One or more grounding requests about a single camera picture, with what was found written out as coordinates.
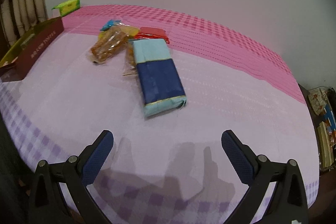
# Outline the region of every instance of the bed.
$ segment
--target bed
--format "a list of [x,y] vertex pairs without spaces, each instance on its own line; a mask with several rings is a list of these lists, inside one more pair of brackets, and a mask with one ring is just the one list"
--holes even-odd
[[[122,76],[125,53],[99,66],[88,60],[109,19],[166,30],[186,107],[145,119],[136,79]],[[0,83],[0,112],[30,169],[42,159],[78,155],[107,129],[115,145],[88,190],[113,223],[222,223],[247,190],[221,147],[222,132],[231,129],[257,155],[297,160],[313,204],[319,187],[315,131],[278,54],[214,22],[150,7],[85,6],[63,25],[24,80]]]

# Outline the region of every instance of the red box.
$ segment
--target red box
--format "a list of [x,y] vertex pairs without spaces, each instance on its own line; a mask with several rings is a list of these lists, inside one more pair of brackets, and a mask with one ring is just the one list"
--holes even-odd
[[[6,58],[14,61],[0,67],[1,80],[10,82],[24,79],[40,55],[63,31],[61,17],[46,20],[28,30],[2,59],[2,61],[6,60]],[[21,49],[25,42],[25,37],[32,34],[35,35],[28,41],[26,47]]]

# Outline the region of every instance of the blue packet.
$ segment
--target blue packet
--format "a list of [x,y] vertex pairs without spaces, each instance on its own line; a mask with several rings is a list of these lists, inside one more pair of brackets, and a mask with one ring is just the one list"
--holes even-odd
[[145,117],[183,107],[186,95],[164,39],[133,41]]
[[120,23],[121,20],[112,20],[110,19],[100,30],[101,31],[107,31],[110,27],[112,27],[113,25],[118,25],[118,23]]

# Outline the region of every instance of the transparent plastic bag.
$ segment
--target transparent plastic bag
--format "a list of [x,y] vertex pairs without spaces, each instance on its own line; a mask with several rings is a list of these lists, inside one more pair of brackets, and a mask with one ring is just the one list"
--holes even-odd
[[134,41],[133,39],[130,39],[126,44],[123,76],[137,74],[137,67],[135,66],[135,60],[134,60],[133,41]]
[[91,61],[95,63],[104,63],[109,57],[119,52],[128,39],[120,27],[112,26],[90,49]]
[[140,31],[136,27],[121,23],[120,20],[108,21],[102,30],[98,35],[98,41],[90,49],[89,55],[89,59],[98,64],[104,63],[108,58],[120,52],[127,40]]

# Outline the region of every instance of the tissue box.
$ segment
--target tissue box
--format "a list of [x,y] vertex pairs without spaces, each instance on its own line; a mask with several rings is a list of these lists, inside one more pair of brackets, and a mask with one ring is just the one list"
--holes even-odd
[[63,30],[61,17],[46,20],[29,29],[0,61],[1,80],[10,82],[24,79],[42,52]]
[[52,9],[52,17],[63,17],[81,7],[79,0],[67,0]]

